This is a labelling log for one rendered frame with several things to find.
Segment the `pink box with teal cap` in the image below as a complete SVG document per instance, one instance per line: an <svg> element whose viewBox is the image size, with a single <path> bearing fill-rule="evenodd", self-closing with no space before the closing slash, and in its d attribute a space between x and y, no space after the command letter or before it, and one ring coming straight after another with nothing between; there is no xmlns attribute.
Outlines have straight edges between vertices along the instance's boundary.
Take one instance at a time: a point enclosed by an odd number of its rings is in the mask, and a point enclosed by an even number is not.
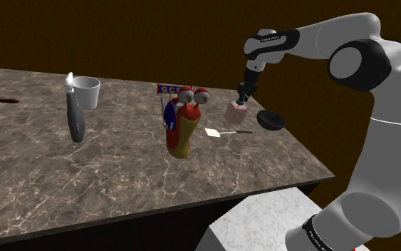
<svg viewBox="0 0 401 251"><path fill-rule="evenodd" d="M231 99L226 108L224 117L230 124L241 124L249 110L246 104L239 105L235 99Z"/></svg>

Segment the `black bowl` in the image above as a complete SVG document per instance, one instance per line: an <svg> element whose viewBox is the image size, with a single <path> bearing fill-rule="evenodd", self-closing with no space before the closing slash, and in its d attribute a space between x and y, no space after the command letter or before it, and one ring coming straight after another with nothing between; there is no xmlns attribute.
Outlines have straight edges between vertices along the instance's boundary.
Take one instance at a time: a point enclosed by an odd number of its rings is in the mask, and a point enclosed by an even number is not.
<svg viewBox="0 0 401 251"><path fill-rule="evenodd" d="M270 131L281 130L286 126L286 120L273 111L260 110L256 119L262 128Z"/></svg>

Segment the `red and yellow snail toy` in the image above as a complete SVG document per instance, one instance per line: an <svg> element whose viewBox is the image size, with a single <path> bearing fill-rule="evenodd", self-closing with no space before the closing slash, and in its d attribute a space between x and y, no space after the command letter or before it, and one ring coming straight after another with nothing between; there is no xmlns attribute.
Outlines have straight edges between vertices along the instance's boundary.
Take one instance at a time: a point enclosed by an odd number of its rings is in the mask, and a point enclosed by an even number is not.
<svg viewBox="0 0 401 251"><path fill-rule="evenodd" d="M201 118L199 105L207 103L209 91L205 88L194 91L187 86L157 84L157 93L176 94L168 102L163 96L160 97L166 146L174 158L187 158L190 154L189 139Z"/></svg>

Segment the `white marble robot stand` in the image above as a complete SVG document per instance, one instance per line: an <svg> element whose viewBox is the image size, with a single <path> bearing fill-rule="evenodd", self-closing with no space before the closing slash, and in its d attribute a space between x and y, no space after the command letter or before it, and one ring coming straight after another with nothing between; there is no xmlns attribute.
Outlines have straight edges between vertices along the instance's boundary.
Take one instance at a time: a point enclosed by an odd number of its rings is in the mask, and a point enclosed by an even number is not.
<svg viewBox="0 0 401 251"><path fill-rule="evenodd" d="M252 195L213 222L195 251L350 251L371 240L365 195L342 193L325 208L298 188Z"/></svg>

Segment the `white cup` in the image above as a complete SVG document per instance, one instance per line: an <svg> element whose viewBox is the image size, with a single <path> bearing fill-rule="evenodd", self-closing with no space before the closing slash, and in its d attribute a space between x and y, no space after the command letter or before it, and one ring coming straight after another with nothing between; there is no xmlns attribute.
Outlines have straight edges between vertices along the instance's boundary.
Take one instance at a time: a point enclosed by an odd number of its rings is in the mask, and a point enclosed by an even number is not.
<svg viewBox="0 0 401 251"><path fill-rule="evenodd" d="M78 105L84 110L92 110L97 107L100 91L100 81L93 77L79 76L73 79Z"/></svg>

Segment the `dark bottle with white top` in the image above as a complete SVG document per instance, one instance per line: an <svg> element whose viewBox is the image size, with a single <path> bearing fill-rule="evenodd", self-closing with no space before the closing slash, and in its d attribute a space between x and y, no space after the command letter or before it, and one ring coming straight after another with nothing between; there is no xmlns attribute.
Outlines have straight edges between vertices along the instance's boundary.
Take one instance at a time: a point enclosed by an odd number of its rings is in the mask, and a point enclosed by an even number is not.
<svg viewBox="0 0 401 251"><path fill-rule="evenodd" d="M82 108L78 105L73 87L73 73L69 72L66 76L64 86L66 88L67 120L74 143L83 141L85 133L85 120Z"/></svg>

